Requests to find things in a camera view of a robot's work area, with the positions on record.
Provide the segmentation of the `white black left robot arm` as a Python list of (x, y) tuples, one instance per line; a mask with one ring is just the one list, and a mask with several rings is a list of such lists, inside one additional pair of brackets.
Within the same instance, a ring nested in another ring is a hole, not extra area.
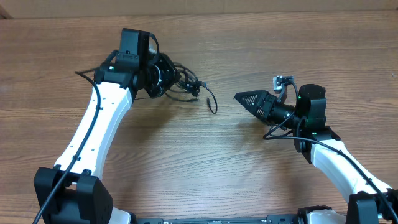
[(119, 49), (98, 67), (76, 72), (92, 84), (91, 99), (62, 155), (52, 168), (39, 167), (35, 174), (40, 209), (34, 223), (137, 223), (133, 213), (114, 206), (102, 176), (114, 135), (137, 92), (158, 98), (180, 79), (171, 59), (150, 48), (155, 39), (153, 33), (124, 28)]

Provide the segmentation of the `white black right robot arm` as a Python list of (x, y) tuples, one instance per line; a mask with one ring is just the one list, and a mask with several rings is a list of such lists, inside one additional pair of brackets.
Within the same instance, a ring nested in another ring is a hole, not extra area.
[(338, 189), (348, 204), (346, 215), (324, 205), (304, 207), (294, 223), (397, 223), (397, 190), (367, 171), (326, 125), (326, 90), (315, 84), (295, 87), (295, 105), (265, 90), (235, 94), (257, 119), (271, 126), (265, 140), (292, 139), (297, 152)]

